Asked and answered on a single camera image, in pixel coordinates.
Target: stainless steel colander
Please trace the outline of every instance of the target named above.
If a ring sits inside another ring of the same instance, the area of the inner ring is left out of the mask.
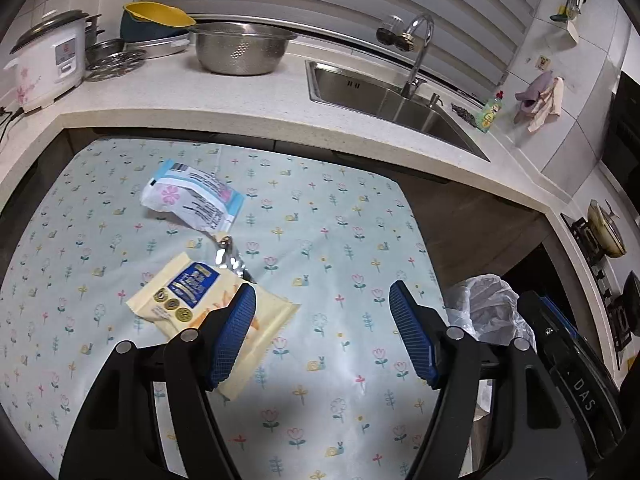
[[[259,75],[272,72],[297,34],[284,28],[253,23],[202,23],[190,28],[197,34],[196,54],[210,72]]]

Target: rice cooker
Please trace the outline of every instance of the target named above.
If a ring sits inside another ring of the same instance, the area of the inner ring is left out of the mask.
[[[25,112],[53,104],[56,97],[78,86],[84,75],[88,14],[82,10],[51,14],[18,38],[11,49],[15,57],[4,67],[15,66],[17,100]]]

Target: trash bag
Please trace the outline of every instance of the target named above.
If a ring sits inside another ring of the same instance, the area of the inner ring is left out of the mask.
[[[449,324],[459,326],[476,340],[508,345],[515,337],[536,349],[533,330],[516,310],[518,295],[495,274],[482,274],[459,282],[443,293]],[[491,408],[491,381],[480,381],[476,416]]]

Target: blue and white snack wrapper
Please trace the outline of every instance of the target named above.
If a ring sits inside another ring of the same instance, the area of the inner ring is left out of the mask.
[[[172,212],[190,227],[212,235],[229,231],[243,200],[215,175],[170,159],[146,184],[140,203],[154,211]]]

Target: metal screw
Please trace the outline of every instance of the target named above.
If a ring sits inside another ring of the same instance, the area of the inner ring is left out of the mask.
[[[450,339],[454,339],[455,341],[459,341],[465,336],[465,331],[457,326],[450,326],[447,328],[447,337]]]
[[[129,350],[131,350],[132,346],[133,345],[131,344],[131,341],[120,341],[116,345],[116,352],[118,354],[126,354]]]
[[[193,341],[198,337],[198,331],[194,328],[188,328],[180,333],[180,339],[185,342]]]
[[[517,337],[516,339],[514,339],[513,345],[522,352],[529,350],[530,347],[529,341],[521,337]]]

